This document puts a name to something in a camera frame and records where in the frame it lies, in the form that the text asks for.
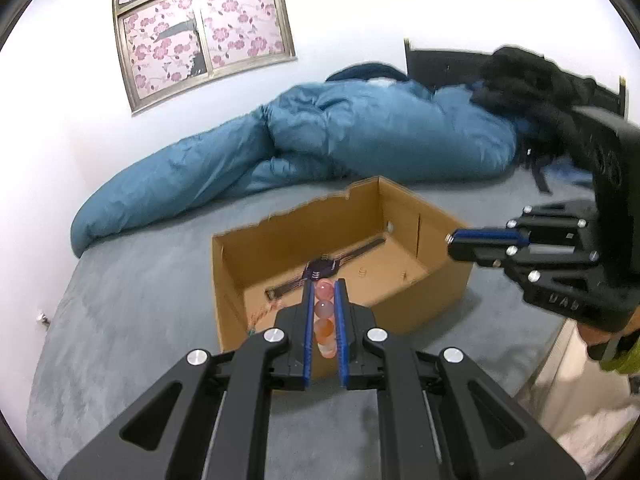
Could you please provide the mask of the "person's right hand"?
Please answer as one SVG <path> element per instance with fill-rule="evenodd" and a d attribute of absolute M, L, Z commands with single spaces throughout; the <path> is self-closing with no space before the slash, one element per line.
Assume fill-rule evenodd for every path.
<path fill-rule="evenodd" d="M 623 330 L 620 331 L 620 335 L 628 336 L 636 332 L 640 327 L 640 308 L 634 311 L 634 315 L 629 320 L 628 324 Z M 588 346 L 597 346 L 598 344 L 607 344 L 614 336 L 615 333 L 606 332 L 605 330 L 599 330 L 590 325 L 578 323 L 577 330 L 579 337 Z"/>

